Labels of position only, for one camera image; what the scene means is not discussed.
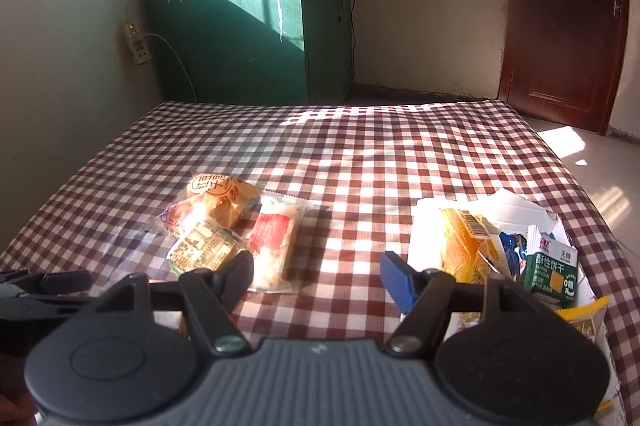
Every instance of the power strip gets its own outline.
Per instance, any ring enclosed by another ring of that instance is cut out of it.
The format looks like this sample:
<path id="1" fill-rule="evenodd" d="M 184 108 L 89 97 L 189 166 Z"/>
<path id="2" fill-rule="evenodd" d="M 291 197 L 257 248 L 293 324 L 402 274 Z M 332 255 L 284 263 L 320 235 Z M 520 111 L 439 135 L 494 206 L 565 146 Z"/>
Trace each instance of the power strip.
<path id="1" fill-rule="evenodd" d="M 127 38 L 127 45 L 129 45 L 129 49 L 133 53 L 133 58 L 138 65 L 151 60 L 151 55 L 146 48 L 145 38 L 140 32 L 137 22 L 127 22 L 124 25 L 124 34 Z"/>

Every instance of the packaged pastry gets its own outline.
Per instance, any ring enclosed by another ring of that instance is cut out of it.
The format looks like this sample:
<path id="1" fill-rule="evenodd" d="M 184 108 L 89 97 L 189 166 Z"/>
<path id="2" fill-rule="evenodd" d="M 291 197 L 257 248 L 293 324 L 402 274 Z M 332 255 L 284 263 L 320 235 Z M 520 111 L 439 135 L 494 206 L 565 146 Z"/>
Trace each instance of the packaged pastry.
<path id="1" fill-rule="evenodd" d="M 260 196 L 260 189 L 228 175 L 199 173 L 159 216 L 161 227 L 181 237 L 205 217 L 225 228 L 233 226 Z"/>
<path id="2" fill-rule="evenodd" d="M 246 249 L 246 244 L 238 235 L 206 217 L 178 239 L 169 250 L 167 260 L 178 275 L 199 267 L 216 271 L 242 249 Z"/>
<path id="3" fill-rule="evenodd" d="M 572 324 L 585 338 L 595 343 L 608 305 L 609 299 L 603 296 L 581 307 L 559 309 L 556 314 L 567 323 Z"/>
<path id="4" fill-rule="evenodd" d="M 263 193 L 260 202 L 260 214 L 247 238 L 254 256 L 254 282 L 250 289 L 290 292 L 292 286 L 283 275 L 309 202 L 276 193 Z"/>
<path id="5" fill-rule="evenodd" d="M 484 225 L 466 210 L 442 209 L 431 223 L 440 268 L 462 283 L 484 283 L 492 272 L 509 276 L 504 252 L 498 251 Z"/>
<path id="6" fill-rule="evenodd" d="M 574 301 L 578 276 L 578 251 L 553 240 L 536 225 L 527 232 L 527 265 L 522 285 L 551 307 L 568 307 Z"/>

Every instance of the plastic wrapper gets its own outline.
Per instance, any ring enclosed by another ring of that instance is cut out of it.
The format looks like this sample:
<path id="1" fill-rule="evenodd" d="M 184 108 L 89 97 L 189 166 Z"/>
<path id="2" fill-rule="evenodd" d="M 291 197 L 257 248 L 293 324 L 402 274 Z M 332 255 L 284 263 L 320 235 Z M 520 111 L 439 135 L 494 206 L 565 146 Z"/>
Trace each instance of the plastic wrapper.
<path id="1" fill-rule="evenodd" d="M 277 193 L 263 193 L 260 202 L 260 214 L 247 239 L 254 256 L 254 282 L 250 289 L 291 292 L 292 285 L 283 275 L 298 228 L 310 203 Z"/>
<path id="2" fill-rule="evenodd" d="M 259 188 L 235 177 L 199 173 L 156 223 L 176 237 L 189 233 L 206 217 L 230 228 L 259 196 Z"/>
<path id="3" fill-rule="evenodd" d="M 242 249 L 246 244 L 238 235 L 207 217 L 178 239 L 169 250 L 167 261 L 178 275 L 199 267 L 216 271 Z"/>
<path id="4" fill-rule="evenodd" d="M 509 267 L 484 225 L 466 210 L 439 210 L 434 243 L 440 246 L 441 269 L 457 282 L 484 283 L 490 273 L 509 276 Z"/>
<path id="5" fill-rule="evenodd" d="M 513 279 L 517 279 L 527 265 L 527 240 L 519 233 L 500 232 L 500 242 L 507 256 L 509 271 Z"/>
<path id="6" fill-rule="evenodd" d="M 595 343 L 598 330 L 604 321 L 607 305 L 609 305 L 609 300 L 603 296 L 587 305 L 560 309 L 556 313 L 567 323 L 572 324 L 585 338 Z"/>

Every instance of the tiled floor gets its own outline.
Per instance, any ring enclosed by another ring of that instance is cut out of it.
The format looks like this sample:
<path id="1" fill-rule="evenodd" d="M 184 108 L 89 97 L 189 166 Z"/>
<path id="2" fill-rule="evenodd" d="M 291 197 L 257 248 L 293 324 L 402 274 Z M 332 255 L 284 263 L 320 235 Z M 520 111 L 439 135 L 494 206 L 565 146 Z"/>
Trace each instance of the tiled floor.
<path id="1" fill-rule="evenodd" d="M 529 119 L 589 194 L 640 279 L 640 146 Z"/>

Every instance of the blue gripper pad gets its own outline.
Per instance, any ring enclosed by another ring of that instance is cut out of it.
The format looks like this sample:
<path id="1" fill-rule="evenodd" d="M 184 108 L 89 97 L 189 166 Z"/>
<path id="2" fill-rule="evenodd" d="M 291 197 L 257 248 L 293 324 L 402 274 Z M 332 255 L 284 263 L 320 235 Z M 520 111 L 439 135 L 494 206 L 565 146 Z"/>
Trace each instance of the blue gripper pad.
<path id="1" fill-rule="evenodd" d="M 415 279 L 420 276 L 393 251 L 385 251 L 380 259 L 380 278 L 402 314 L 415 305 L 418 296 Z"/>

